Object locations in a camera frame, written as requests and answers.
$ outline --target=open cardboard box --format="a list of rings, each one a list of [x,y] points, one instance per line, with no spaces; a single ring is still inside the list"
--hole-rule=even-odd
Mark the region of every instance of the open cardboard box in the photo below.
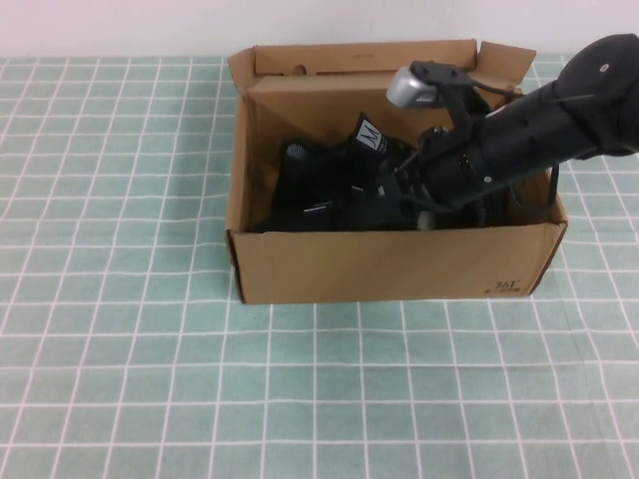
[[[466,69],[482,83],[516,89],[535,52],[475,40],[258,46],[230,58],[237,103],[227,244],[244,303],[299,303],[530,294],[567,228],[560,198],[545,218],[510,208],[510,226],[433,232],[245,233],[270,213],[284,139],[332,145],[360,112],[388,135],[415,144],[445,110],[403,110],[385,97],[414,60]],[[481,92],[492,109],[503,97]],[[542,205],[548,175],[526,182]]]

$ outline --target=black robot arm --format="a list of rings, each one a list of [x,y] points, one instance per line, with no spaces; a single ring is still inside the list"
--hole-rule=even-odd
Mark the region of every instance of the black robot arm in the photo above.
[[[639,38],[603,38],[559,77],[488,113],[457,67],[414,62],[387,92],[402,108],[445,107],[453,127],[425,132],[399,167],[382,165],[348,208],[349,230],[414,229],[420,212],[454,212],[568,160],[639,151]]]

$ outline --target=box lid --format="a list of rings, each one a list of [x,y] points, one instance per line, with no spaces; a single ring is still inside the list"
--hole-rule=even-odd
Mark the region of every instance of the box lid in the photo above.
[[[516,86],[523,80],[536,52],[474,39],[422,42],[351,43],[254,46],[229,58],[231,75],[241,94],[260,89],[312,90],[313,78],[331,77],[339,83],[347,74],[388,81],[413,61],[434,61],[464,68],[486,83]]]

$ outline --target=box handle hole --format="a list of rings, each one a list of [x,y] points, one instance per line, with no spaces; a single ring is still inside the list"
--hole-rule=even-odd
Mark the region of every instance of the box handle hole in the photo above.
[[[293,74],[296,76],[302,76],[307,73],[307,67],[304,65],[295,65],[293,67]]]

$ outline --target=black strap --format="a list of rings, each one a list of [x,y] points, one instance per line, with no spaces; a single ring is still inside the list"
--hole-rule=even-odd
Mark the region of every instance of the black strap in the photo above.
[[[550,186],[548,190],[548,200],[546,201],[546,206],[543,208],[536,208],[536,207],[532,207],[531,205],[528,205],[523,200],[523,198],[521,197],[521,194],[515,188],[514,184],[510,185],[510,193],[512,194],[512,198],[514,199],[515,203],[520,208],[522,208],[523,210],[529,213],[542,215],[542,214],[548,213],[550,209],[554,206],[555,201],[557,199],[558,184],[559,184],[559,165],[555,165],[554,167],[552,167],[552,170],[550,172]]]

